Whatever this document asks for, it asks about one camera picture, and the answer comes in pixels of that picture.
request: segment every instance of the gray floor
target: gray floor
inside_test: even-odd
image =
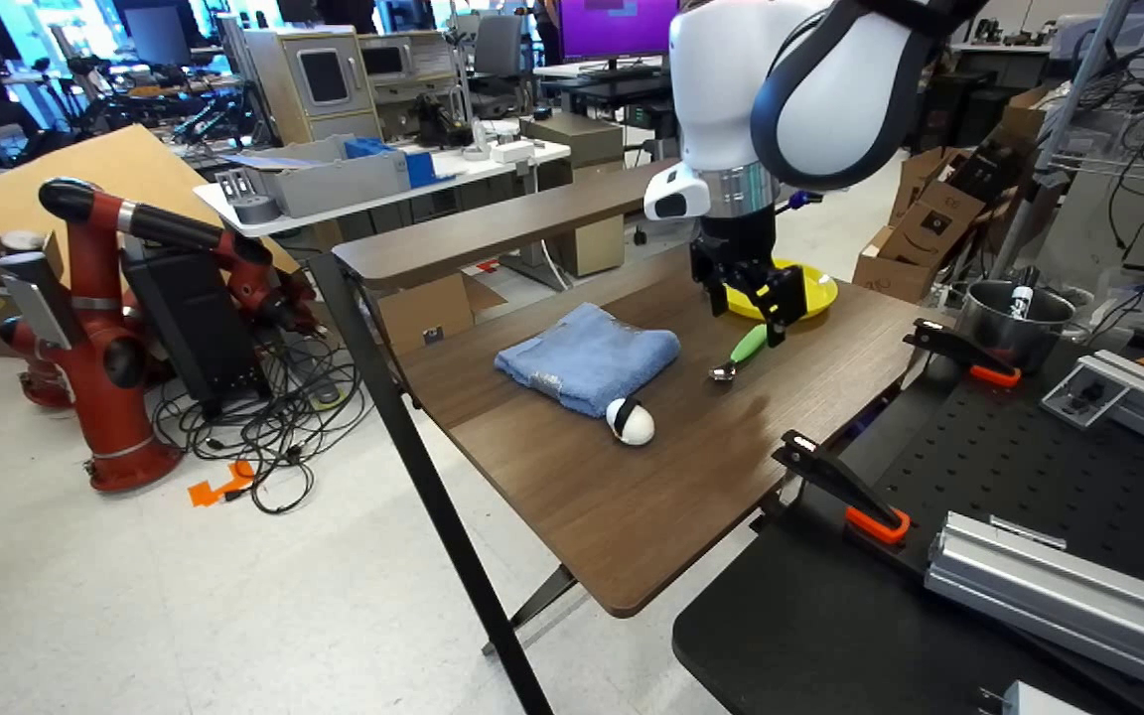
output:
[[[893,184],[886,168],[788,216],[780,249],[851,278]],[[546,295],[490,280],[514,304]],[[193,514],[188,487],[221,466],[95,496],[74,416],[31,409],[15,372],[0,359],[0,715],[520,711],[376,416],[317,462],[298,514]],[[418,427],[499,600],[520,602],[556,559],[432,423]],[[556,711],[724,711],[674,663],[670,619],[742,545],[731,532],[637,619],[583,597],[539,619],[528,657]]]

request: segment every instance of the black table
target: black table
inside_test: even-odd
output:
[[[915,384],[842,462],[893,486],[900,462],[918,462],[922,427],[938,427],[938,409],[949,402],[949,380]],[[918,570],[828,529],[836,504],[821,504],[821,492],[806,499],[812,507],[768,519],[759,539],[674,619],[681,663],[724,707],[953,715],[977,711],[980,690],[1025,680],[1090,711],[1144,711],[1144,684],[930,597]]]

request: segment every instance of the blue cloth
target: blue cloth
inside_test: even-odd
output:
[[[603,416],[681,359],[670,331],[632,331],[583,300],[551,331],[497,355],[497,369],[565,409]]]

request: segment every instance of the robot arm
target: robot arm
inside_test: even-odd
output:
[[[710,308],[738,287],[772,345],[806,312],[776,271],[780,184],[836,190],[875,176],[918,119],[938,41],[984,0],[715,0],[670,24],[685,161],[654,176],[646,217],[699,217],[691,275]]]

